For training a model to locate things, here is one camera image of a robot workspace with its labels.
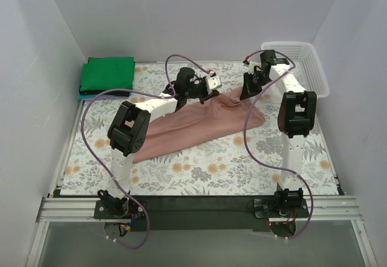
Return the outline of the pink t shirt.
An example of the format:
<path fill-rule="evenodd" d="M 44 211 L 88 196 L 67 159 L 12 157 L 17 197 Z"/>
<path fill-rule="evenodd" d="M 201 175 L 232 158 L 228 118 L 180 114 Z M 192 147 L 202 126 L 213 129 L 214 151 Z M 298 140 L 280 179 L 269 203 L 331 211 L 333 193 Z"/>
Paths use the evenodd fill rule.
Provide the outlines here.
<path fill-rule="evenodd" d="M 204 104 L 186 105 L 179 111 L 159 117 L 149 124 L 145 143 L 135 154 L 134 162 L 142 162 L 165 154 L 185 150 L 199 144 L 235 134 L 247 128 L 260 127 L 265 116 L 251 109 L 249 99 L 240 100 L 242 88 L 222 93 Z"/>

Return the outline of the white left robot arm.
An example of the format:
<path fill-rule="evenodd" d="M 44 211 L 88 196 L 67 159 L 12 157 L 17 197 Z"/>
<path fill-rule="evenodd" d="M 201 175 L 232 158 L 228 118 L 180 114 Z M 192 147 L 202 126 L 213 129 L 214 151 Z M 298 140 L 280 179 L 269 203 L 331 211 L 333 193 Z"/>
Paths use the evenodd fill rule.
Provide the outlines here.
<path fill-rule="evenodd" d="M 129 192 L 129 172 L 135 154 L 146 140 L 149 124 L 180 110 L 189 99 L 198 99 L 203 104 L 219 95 L 221 86 L 220 77 L 213 71 L 209 71 L 205 77 L 199 77 L 193 69 L 182 67 L 176 80 L 156 98 L 137 104 L 123 102 L 120 105 L 108 130 L 112 182 L 106 190 L 97 193 L 105 210 L 117 219 L 127 215 L 129 202 L 125 194 Z"/>

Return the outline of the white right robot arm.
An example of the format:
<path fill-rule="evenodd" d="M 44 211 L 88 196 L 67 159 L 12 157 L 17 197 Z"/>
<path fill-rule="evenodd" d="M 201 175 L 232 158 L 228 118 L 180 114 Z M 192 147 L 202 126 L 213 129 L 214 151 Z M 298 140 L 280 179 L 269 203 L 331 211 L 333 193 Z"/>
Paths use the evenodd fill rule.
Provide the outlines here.
<path fill-rule="evenodd" d="M 301 176 L 302 159 L 307 136 L 315 124 L 317 94 L 297 81 L 292 73 L 296 64 L 288 56 L 275 50 L 260 50 L 258 54 L 259 62 L 253 62 L 250 56 L 244 59 L 248 69 L 243 75 L 240 98 L 258 100 L 271 86 L 278 88 L 281 105 L 277 125 L 284 143 L 277 190 L 264 210 L 296 218 L 297 211 L 307 210 L 303 203 L 302 187 L 307 183 Z"/>

